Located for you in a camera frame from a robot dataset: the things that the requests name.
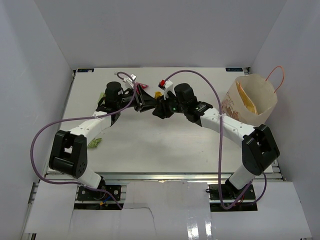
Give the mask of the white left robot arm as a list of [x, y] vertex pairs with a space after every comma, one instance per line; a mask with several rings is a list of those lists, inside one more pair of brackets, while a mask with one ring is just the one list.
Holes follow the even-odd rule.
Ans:
[[91, 119], [55, 134], [49, 167], [89, 187], [88, 193], [94, 199], [103, 198], [106, 187], [102, 184], [102, 177], [88, 167], [88, 144], [111, 127], [120, 117], [120, 110], [126, 106], [145, 112], [154, 109], [156, 104], [157, 100], [140, 85], [124, 90], [119, 82], [109, 82]]

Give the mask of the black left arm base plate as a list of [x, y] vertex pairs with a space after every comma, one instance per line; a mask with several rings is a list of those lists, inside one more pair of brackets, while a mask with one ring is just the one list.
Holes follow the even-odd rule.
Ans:
[[[102, 187], [107, 190], [118, 201], [119, 205], [123, 207], [121, 203], [122, 186], [121, 185], [105, 185]], [[113, 200], [113, 198], [101, 191], [89, 190], [83, 186], [78, 188], [78, 192], [74, 203], [75, 210], [120, 210], [119, 206]]]

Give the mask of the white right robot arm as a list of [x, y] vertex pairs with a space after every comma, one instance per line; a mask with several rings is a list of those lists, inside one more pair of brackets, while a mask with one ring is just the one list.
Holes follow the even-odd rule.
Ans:
[[252, 126], [221, 114], [212, 105], [197, 100], [187, 83], [174, 86], [171, 81], [162, 80], [158, 86], [164, 94], [157, 98], [154, 116], [165, 119], [174, 113], [183, 114], [188, 121], [222, 133], [241, 147], [242, 164], [226, 181], [225, 192], [229, 198], [236, 200], [242, 196], [245, 185], [280, 156], [273, 134], [266, 125]]

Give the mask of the tan snack pouch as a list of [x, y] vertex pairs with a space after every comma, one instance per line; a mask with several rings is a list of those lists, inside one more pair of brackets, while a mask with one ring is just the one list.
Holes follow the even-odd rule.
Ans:
[[244, 106], [253, 114], [258, 114], [256, 105], [253, 103], [253, 101], [250, 99], [250, 97], [246, 94], [243, 87], [241, 86], [241, 83], [236, 81], [236, 88], [238, 91], [238, 94], [244, 104]]

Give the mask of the yellow m&m's pack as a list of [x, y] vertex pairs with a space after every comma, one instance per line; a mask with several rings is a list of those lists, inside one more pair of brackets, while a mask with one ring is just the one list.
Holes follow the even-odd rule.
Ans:
[[160, 92], [160, 91], [156, 91], [155, 94], [154, 94], [154, 98], [155, 99], [158, 99], [162, 96], [163, 94]]

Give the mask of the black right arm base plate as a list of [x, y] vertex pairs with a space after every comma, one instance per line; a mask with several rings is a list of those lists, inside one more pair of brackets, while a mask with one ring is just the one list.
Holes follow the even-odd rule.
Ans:
[[[255, 212], [258, 210], [257, 204], [252, 203], [256, 200], [256, 193], [251, 184], [248, 190], [244, 193], [244, 195], [238, 200], [238, 202], [230, 209], [224, 209], [221, 206], [219, 191], [218, 191], [218, 184], [209, 184], [208, 188], [205, 192], [209, 196], [209, 204], [210, 204], [210, 211], [214, 212]], [[223, 203], [226, 207], [231, 205], [236, 198], [241, 194], [241, 190], [237, 193], [229, 193], [225, 188], [224, 184], [221, 185], [222, 189], [222, 199]]]

